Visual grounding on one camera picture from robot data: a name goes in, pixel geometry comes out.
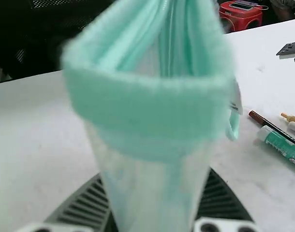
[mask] black chair backrest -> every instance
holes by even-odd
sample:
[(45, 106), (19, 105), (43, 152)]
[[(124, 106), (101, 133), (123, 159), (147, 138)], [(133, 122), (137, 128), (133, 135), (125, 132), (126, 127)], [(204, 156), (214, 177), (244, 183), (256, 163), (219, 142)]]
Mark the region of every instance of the black chair backrest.
[(62, 45), (110, 0), (0, 0), (0, 67), (13, 79), (59, 69)]

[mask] white desk surface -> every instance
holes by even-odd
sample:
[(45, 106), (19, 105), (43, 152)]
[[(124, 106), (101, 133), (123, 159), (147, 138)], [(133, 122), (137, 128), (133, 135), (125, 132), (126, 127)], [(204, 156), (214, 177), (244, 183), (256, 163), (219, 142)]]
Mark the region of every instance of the white desk surface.
[[(295, 63), (275, 54), (295, 42), (295, 20), (232, 33), (245, 115), (240, 139), (220, 142), (211, 166), (263, 232), (295, 232), (295, 166), (256, 140), (250, 109), (283, 129), (295, 115)], [(98, 172), (61, 72), (0, 84), (0, 232), (43, 221)]]

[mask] cable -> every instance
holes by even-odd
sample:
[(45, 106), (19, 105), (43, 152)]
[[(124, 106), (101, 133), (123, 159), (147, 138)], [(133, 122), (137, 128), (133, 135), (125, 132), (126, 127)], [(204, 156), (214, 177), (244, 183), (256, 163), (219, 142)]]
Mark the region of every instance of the cable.
[(265, 6), (265, 5), (256, 5), (256, 6), (266, 7), (266, 8), (264, 8), (264, 9), (262, 9), (262, 8), (258, 8), (258, 7), (254, 7), (254, 8), (256, 8), (256, 9), (258, 9), (258, 10), (261, 10), (261, 11), (269, 10), (269, 7), (268, 7), (268, 6)]

